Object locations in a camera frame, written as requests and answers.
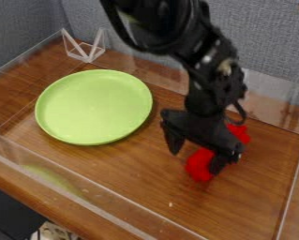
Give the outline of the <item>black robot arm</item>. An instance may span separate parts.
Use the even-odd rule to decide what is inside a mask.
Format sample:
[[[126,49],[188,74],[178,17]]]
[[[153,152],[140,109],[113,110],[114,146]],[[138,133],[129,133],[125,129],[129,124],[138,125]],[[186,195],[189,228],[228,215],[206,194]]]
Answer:
[[[124,43],[141,53],[172,58],[189,75],[182,110],[160,112],[168,149],[177,154],[185,141],[206,150],[204,159],[189,159],[196,176],[216,175],[243,154],[245,145],[229,132],[241,120],[225,108],[245,96],[244,72],[229,39],[209,20],[204,0],[100,0],[110,26]]]

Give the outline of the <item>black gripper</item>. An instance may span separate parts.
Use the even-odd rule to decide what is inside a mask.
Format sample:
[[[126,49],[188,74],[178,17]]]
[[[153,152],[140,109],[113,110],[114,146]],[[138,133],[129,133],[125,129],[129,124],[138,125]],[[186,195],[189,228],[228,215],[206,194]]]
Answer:
[[[189,141],[217,152],[213,153],[208,166],[212,175],[221,172],[228,164],[237,162],[244,145],[229,133],[221,113],[200,117],[185,111],[164,109],[160,116],[168,150],[174,156],[184,141]]]

